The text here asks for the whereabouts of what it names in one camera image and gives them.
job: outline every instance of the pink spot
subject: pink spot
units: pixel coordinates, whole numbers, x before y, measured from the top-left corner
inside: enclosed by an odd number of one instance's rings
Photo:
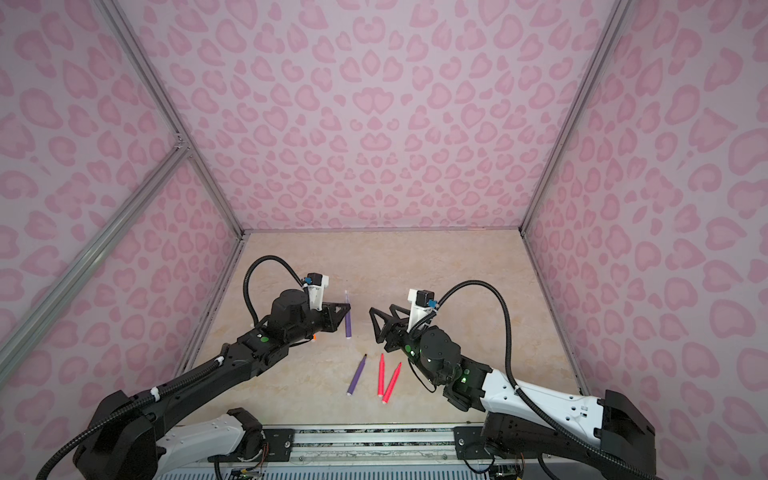
[[[690,129],[690,133],[688,135],[688,144],[690,144],[691,147],[696,147],[700,154],[706,153],[719,147],[728,138],[730,133],[736,130],[736,128],[737,126],[735,124],[711,111],[709,108],[704,108],[701,116],[698,120],[696,120],[696,123],[694,123],[693,127]],[[737,141],[742,137],[747,138],[746,142],[744,144],[737,145]],[[733,161],[737,164],[742,164],[745,159],[743,157],[735,158],[733,155],[733,149],[737,148],[740,150],[740,148],[746,147],[747,150],[749,150],[753,146],[756,139],[757,137],[750,136],[750,132],[746,132],[745,134],[737,137],[731,143],[729,158],[734,159]],[[738,153],[746,154],[747,152],[740,150]]]
[[[680,397],[694,417],[714,410],[715,401],[712,395],[707,390],[698,389],[692,382],[683,382],[680,386]]]
[[[731,142],[728,167],[736,175],[746,175],[762,162],[768,162],[768,128],[747,131]]]
[[[704,264],[703,286],[708,292],[726,292],[743,280],[731,265],[721,260],[712,260]]]
[[[675,363],[674,356],[667,350],[656,350],[650,359],[656,368],[664,372],[664,375],[674,377],[677,374],[677,364]]]
[[[623,228],[619,225],[611,225],[611,229],[605,239],[605,246],[611,252],[613,258],[618,259],[631,251],[632,241]]]
[[[661,263],[661,251],[659,250],[659,247],[651,242],[640,242],[635,247],[634,262],[637,268],[641,272],[644,272]]]
[[[682,410],[670,410],[670,432],[684,442],[699,440],[699,432]]]
[[[632,321],[632,334],[638,340],[648,340],[656,336],[654,326],[644,316],[636,316]]]
[[[664,120],[670,125],[676,125],[690,120],[699,110],[699,89],[693,85],[684,85],[672,95],[672,104],[667,110]]]
[[[718,466],[729,465],[738,475],[747,476],[752,472],[750,463],[739,453],[736,442],[715,422],[707,429],[707,455],[712,463]]]
[[[729,48],[720,49],[720,57],[707,70],[704,91],[714,91],[720,86],[732,84],[741,74],[744,60]]]
[[[761,207],[768,205],[768,180],[741,181],[733,185],[728,190],[728,205],[738,210],[739,217],[751,218]]]
[[[720,374],[720,364],[715,355],[704,345],[687,342],[683,345],[683,370],[691,378],[708,376],[716,378]]]
[[[736,371],[744,387],[751,392],[768,389],[768,353],[745,348],[739,353]]]
[[[705,164],[698,167],[688,178],[688,188],[696,192],[702,190],[704,192],[714,192],[720,188],[720,184],[723,180],[723,174],[717,165]]]
[[[635,84],[635,93],[638,97],[643,95],[653,96],[659,91],[662,78],[664,77],[664,67],[661,59],[657,59],[640,73]]]
[[[66,442],[66,439],[71,437],[71,433],[67,428],[68,423],[69,419],[66,417],[57,417],[48,422],[38,434],[35,443],[32,444],[32,448],[53,449],[56,445]]]
[[[740,238],[746,237],[746,231],[727,217],[718,217],[707,224],[707,248],[723,250],[731,248]]]
[[[51,354],[35,350],[30,353],[8,380],[10,386],[43,386],[51,378]]]
[[[732,429],[746,434],[768,433],[768,426],[746,400],[727,396],[723,399],[723,404],[723,420]]]
[[[669,439],[661,439],[659,456],[661,461],[670,468],[676,470],[685,470],[688,468],[688,461],[682,451]]]

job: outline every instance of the pink leopard print wall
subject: pink leopard print wall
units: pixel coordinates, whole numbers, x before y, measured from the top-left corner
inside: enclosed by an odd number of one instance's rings
[[[0,345],[170,150],[88,0],[0,6]]]
[[[643,0],[532,242],[663,478],[768,478],[768,3]]]
[[[34,478],[106,395],[170,379],[233,245],[182,165],[0,392],[0,477]],[[71,456],[57,473],[81,478]]]
[[[121,3],[246,228],[516,226],[612,0]]]

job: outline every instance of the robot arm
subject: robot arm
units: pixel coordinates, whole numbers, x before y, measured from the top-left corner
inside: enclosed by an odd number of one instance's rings
[[[436,306],[429,303],[434,302],[434,293],[419,290],[419,294],[414,300],[417,304],[421,302],[416,305],[421,311]],[[402,350],[430,383],[445,386],[443,396],[457,409],[488,412],[482,431],[488,453],[502,458],[514,458],[521,452],[556,455],[591,465],[609,480],[630,478],[622,467],[559,435],[523,401],[518,394],[521,389],[538,408],[578,439],[651,477],[655,475],[654,427],[624,395],[607,390],[605,399],[600,399],[521,381],[513,386],[503,372],[463,356],[461,346],[442,329],[418,329],[418,324],[412,322],[412,310],[391,305],[389,314],[375,308],[369,313],[376,342],[385,343],[385,351]]]
[[[222,345],[217,357],[132,397],[118,391],[104,398],[89,425],[99,429],[75,450],[78,470],[88,480],[150,480],[212,455],[255,457],[263,445],[261,424],[242,409],[230,410],[213,423],[175,425],[222,392],[266,372],[298,340],[311,339],[320,331],[335,332],[350,307],[348,303],[324,303],[327,285],[327,276],[310,273],[304,279],[304,290],[283,291],[273,301],[271,314],[235,343]],[[174,386],[183,388],[168,390]],[[141,407],[99,426],[135,405]]]

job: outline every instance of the purple marker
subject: purple marker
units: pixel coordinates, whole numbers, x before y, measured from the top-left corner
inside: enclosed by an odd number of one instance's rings
[[[344,296],[346,297],[346,302],[349,303],[349,294],[346,290],[344,290]],[[346,338],[351,339],[352,338],[352,314],[350,312],[347,312],[344,316],[344,329],[346,330]]]
[[[360,374],[362,373],[362,368],[366,366],[366,357],[368,354],[365,354],[362,356],[362,360],[360,360],[360,364],[357,366],[357,371],[355,372],[355,376],[352,377],[352,382],[349,384],[349,388],[346,390],[346,394],[348,396],[352,396],[353,392],[355,391],[355,387],[357,386],[357,381],[360,380]]]

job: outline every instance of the metal rail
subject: metal rail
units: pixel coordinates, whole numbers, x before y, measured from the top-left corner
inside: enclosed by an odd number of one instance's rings
[[[191,340],[187,343],[187,347],[181,356],[181,361],[174,372],[174,376],[179,376],[182,373],[188,372],[194,367],[197,354],[200,352],[200,348],[202,348],[203,342],[208,336],[208,330],[210,330],[211,325],[213,325],[214,320],[216,319],[219,306],[221,305],[224,294],[227,292],[227,287],[232,280],[237,262],[243,254],[246,241],[247,237],[244,237],[241,240],[237,240],[233,246],[232,253],[230,253],[229,258],[227,259],[227,265],[224,270],[222,270],[221,278],[216,282],[216,286],[214,287],[213,292],[211,292],[208,303],[203,309],[203,313],[200,315],[200,321],[197,323],[197,327],[192,334]]]
[[[165,91],[160,78],[157,76],[152,64],[149,62],[141,43],[131,27],[131,23],[125,16],[125,12],[118,4],[117,0],[93,0],[97,8],[101,11],[109,28],[114,33],[115,38],[123,48],[128,60],[134,66],[136,73],[147,88],[149,95],[154,99],[157,108],[166,121],[170,129],[176,134],[180,141],[187,142],[192,150],[192,165],[203,181],[205,189],[214,200],[214,204],[227,220],[232,231],[240,239],[243,236],[243,228],[237,219],[232,207],[227,202],[226,197],[219,188],[203,160],[203,156],[194,143],[194,139],[187,131],[179,112],[176,110],[170,95]]]
[[[584,78],[576,91],[574,102],[571,104],[571,108],[568,110],[568,114],[565,117],[563,128],[560,129],[560,133],[558,133],[558,137],[554,142],[552,152],[547,159],[544,173],[536,184],[531,204],[525,211],[525,216],[523,217],[523,222],[520,226],[521,232],[527,232],[528,228],[531,226],[533,217],[544,198],[544,193],[549,187],[554,169],[560,164],[563,154],[565,153],[565,146],[568,145],[573,132],[578,126],[578,121],[581,118],[581,115],[589,105],[589,99],[594,93],[595,88],[598,86],[603,71],[608,63],[608,59],[611,54],[613,54],[616,44],[621,37],[621,32],[624,30],[624,27],[631,17],[630,13],[632,12],[635,3],[635,0],[617,0],[611,9],[605,28],[598,39],[598,46],[595,48],[594,53],[590,58],[587,70],[584,73]]]
[[[48,294],[22,317],[19,327],[0,348],[0,389],[24,362],[26,356],[43,340],[61,311],[80,293],[98,267],[128,233],[136,219],[189,156],[187,144],[180,142],[176,145],[112,216],[107,225],[70,263],[67,271],[54,283]]]

